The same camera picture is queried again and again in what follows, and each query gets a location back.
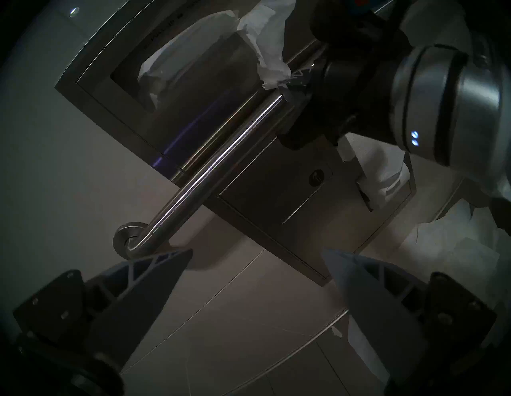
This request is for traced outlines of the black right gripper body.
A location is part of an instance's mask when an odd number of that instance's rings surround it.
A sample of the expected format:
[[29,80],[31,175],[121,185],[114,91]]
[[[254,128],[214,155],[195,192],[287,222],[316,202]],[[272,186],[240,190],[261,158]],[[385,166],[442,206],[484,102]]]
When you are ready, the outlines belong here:
[[398,145],[390,126],[391,90],[412,46],[400,29],[411,1],[393,1],[387,18],[373,12],[383,1],[318,1],[313,36],[326,45],[311,99],[280,143],[298,150],[323,135],[333,146],[347,133]]

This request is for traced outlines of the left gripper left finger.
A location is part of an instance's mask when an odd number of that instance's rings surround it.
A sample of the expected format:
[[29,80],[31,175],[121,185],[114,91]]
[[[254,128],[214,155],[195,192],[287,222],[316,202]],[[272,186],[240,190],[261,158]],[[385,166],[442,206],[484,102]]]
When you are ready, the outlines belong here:
[[13,316],[23,333],[61,351],[104,356],[122,368],[167,303],[192,249],[116,264],[84,281],[63,272],[23,301]]

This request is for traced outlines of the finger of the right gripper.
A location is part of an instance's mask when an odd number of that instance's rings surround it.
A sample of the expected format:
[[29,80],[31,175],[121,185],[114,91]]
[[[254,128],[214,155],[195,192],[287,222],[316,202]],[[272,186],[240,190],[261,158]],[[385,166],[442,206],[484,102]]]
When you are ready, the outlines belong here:
[[322,64],[300,68],[287,79],[279,82],[279,92],[287,102],[307,102],[319,84]]

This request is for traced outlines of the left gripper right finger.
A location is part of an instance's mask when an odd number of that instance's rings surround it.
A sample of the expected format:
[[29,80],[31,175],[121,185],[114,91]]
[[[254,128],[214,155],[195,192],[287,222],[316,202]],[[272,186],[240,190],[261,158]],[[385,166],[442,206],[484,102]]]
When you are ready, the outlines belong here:
[[497,314],[455,279],[427,283],[391,263],[325,249],[352,318],[389,373],[387,387],[454,387],[478,364]]

